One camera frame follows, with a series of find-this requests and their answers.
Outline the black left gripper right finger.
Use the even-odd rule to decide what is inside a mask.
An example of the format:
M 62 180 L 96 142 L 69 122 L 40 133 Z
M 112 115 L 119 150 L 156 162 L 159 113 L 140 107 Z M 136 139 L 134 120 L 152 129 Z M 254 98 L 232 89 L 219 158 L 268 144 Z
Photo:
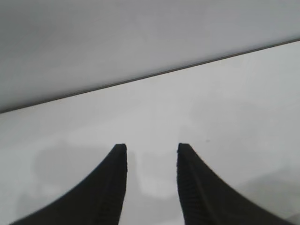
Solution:
M 299 184 L 285 171 L 230 185 L 187 143 L 177 150 L 177 189 L 187 225 L 298 225 Z

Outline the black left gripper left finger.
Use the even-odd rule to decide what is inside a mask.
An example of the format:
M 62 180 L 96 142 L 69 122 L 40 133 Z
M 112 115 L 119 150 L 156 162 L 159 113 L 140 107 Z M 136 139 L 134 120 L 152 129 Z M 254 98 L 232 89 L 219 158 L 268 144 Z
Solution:
M 79 184 L 15 225 L 117 225 L 127 184 L 127 147 L 116 144 Z

